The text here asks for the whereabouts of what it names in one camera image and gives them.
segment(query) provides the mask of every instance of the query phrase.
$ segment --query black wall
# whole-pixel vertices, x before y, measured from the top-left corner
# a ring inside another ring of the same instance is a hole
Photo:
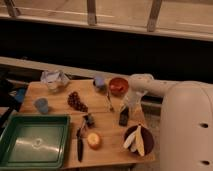
[[[213,42],[2,19],[0,56],[213,83]]]

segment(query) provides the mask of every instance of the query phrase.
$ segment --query wooden cutting board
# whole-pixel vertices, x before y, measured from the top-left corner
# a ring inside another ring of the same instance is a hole
[[[62,91],[58,93],[51,93],[45,84],[40,82],[31,82],[28,86],[20,113],[39,114],[34,107],[33,102],[37,98],[45,97],[47,98],[50,106],[50,115],[70,115],[71,139],[69,140],[69,148],[66,150],[67,153],[63,168],[80,168],[154,161],[155,156],[153,153],[140,157],[123,148],[123,136],[130,126],[137,125],[139,123],[146,126],[141,106],[138,105],[135,112],[131,114],[128,126],[121,127],[118,123],[119,111],[122,106],[122,98],[111,96],[115,112],[110,112],[106,94],[96,92],[92,83],[93,80],[72,80]],[[88,112],[92,114],[95,121],[95,127],[87,129],[83,134],[85,148],[82,162],[77,160],[76,131],[82,123],[82,116],[86,113],[76,111],[67,104],[68,95],[73,91],[77,91],[79,93],[81,101],[88,106]],[[89,132],[97,132],[101,135],[102,146],[99,150],[92,150],[88,147],[86,136]]]

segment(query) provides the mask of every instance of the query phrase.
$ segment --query red grapes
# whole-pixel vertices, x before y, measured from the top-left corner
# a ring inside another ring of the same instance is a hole
[[[78,92],[76,92],[76,91],[71,92],[69,94],[67,103],[71,107],[73,107],[75,110],[79,110],[79,111],[82,111],[82,112],[88,111],[88,107],[83,102],[81,102],[80,97],[78,95]]]

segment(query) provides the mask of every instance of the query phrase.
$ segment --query blue cup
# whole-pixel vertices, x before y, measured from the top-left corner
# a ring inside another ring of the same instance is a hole
[[[47,114],[49,111],[48,101],[46,98],[39,98],[34,102],[36,109],[42,113]]]

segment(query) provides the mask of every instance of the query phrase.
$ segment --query orange bowl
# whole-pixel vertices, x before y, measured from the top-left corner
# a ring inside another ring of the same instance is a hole
[[[109,82],[109,90],[115,96],[124,95],[129,88],[128,81],[121,77],[115,77]]]

